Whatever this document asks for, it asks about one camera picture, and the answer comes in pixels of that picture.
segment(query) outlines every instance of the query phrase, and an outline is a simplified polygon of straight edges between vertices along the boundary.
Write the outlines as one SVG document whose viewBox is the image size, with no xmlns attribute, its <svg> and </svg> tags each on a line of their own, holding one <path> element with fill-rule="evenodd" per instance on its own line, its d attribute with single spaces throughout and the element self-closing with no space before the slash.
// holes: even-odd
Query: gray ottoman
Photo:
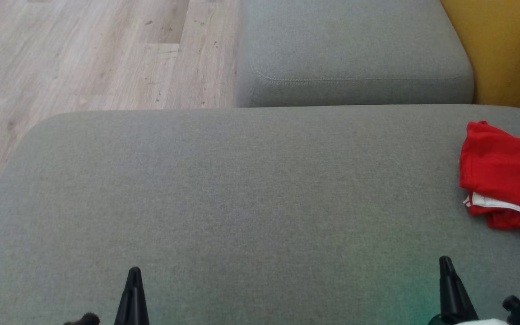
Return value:
<svg viewBox="0 0 520 325">
<path fill-rule="evenodd" d="M 151 323 L 425 325 L 450 255 L 481 317 L 520 297 L 520 231 L 467 214 L 471 105 L 54 117 L 0 180 L 0 324 L 113 322 L 142 268 Z"/>
<path fill-rule="evenodd" d="M 438 0 L 243 0 L 238 107 L 471 103 Z"/>
</svg>

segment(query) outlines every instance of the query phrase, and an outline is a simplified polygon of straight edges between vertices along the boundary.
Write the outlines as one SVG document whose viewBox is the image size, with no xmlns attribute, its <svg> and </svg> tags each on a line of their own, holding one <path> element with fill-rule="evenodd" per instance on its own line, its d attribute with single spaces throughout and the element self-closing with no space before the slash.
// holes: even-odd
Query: floor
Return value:
<svg viewBox="0 0 520 325">
<path fill-rule="evenodd" d="M 233 106 L 239 0 L 0 0 L 0 174 L 70 111 Z"/>
</svg>

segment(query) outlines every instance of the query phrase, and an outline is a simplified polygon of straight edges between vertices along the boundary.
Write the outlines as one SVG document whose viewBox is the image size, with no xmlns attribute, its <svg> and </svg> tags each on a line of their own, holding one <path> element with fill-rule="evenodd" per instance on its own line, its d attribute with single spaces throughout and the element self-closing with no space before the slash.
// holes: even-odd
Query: gray fabric surface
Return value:
<svg viewBox="0 0 520 325">
<path fill-rule="evenodd" d="M 520 231 L 462 204 L 471 120 L 520 136 L 520 109 L 469 105 L 48 120 L 0 180 L 0 324 L 110 324 L 137 265 L 155 325 L 425 325 L 441 255 L 503 318 Z"/>
<path fill-rule="evenodd" d="M 239 107 L 471 103 L 438 0 L 245 0 Z"/>
</svg>

